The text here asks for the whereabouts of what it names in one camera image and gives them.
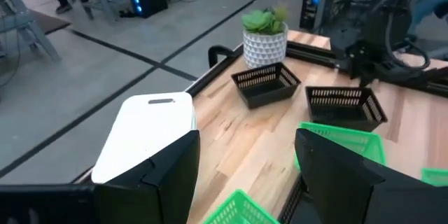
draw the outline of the green plastic basket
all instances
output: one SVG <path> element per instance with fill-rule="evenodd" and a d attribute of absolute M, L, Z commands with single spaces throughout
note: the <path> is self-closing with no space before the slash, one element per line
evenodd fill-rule
<path fill-rule="evenodd" d="M 312 122 L 301 122 L 301 129 L 307 129 L 325 137 L 351 151 L 362 155 L 364 158 L 373 160 L 379 164 L 386 165 L 386 153 L 384 152 L 383 140 L 375 133 L 364 132 L 354 129 L 346 129 Z M 295 166 L 300 171 L 300 165 L 295 157 Z"/>
<path fill-rule="evenodd" d="M 242 190 L 236 190 L 204 224 L 280 224 Z"/>
<path fill-rule="evenodd" d="M 433 186 L 448 186 L 448 170 L 423 168 L 421 170 L 421 180 Z"/>

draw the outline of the floor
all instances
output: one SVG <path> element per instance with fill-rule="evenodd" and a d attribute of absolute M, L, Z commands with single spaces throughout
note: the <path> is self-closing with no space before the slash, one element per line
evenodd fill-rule
<path fill-rule="evenodd" d="M 57 7 L 54 0 L 23 1 L 48 15 Z M 95 163 L 126 98 L 186 89 L 208 70 L 210 46 L 241 43 L 241 15 L 251 9 L 286 3 L 288 26 L 298 29 L 301 1 L 181 1 L 146 20 L 114 24 L 97 11 L 88 20 L 76 4 L 60 17 L 72 25 L 48 35 L 62 61 L 23 49 L 16 76 L 0 89 L 0 183 L 73 181 Z M 434 22 L 425 20 L 419 33 L 434 39 Z M 438 27 L 437 39 L 448 41 L 448 26 Z M 0 83 L 16 60 L 0 61 L 8 66 L 0 68 Z"/>

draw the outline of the succulent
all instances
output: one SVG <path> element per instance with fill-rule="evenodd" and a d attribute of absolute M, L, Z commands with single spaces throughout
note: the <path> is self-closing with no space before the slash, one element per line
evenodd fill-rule
<path fill-rule="evenodd" d="M 265 10 L 253 10 L 243 15 L 242 21 L 246 31 L 261 35 L 275 35 L 285 29 L 284 21 L 288 15 L 285 6 L 266 8 Z"/>

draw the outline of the plant pot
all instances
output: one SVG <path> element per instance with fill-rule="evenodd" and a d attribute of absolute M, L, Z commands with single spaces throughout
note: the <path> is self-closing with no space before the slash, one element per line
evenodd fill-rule
<path fill-rule="evenodd" d="M 244 60 L 248 68 L 262 67 L 285 59 L 288 25 L 283 25 L 283 33 L 275 35 L 253 34 L 244 30 Z"/>

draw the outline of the black mesh basket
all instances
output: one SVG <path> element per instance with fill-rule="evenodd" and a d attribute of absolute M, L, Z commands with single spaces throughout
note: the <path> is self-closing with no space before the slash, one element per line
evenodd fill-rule
<path fill-rule="evenodd" d="M 250 109 L 292 97 L 300 84 L 282 63 L 236 73 L 232 79 Z"/>
<path fill-rule="evenodd" d="M 370 88 L 306 87 L 306 93 L 313 123 L 371 132 L 387 122 Z"/>

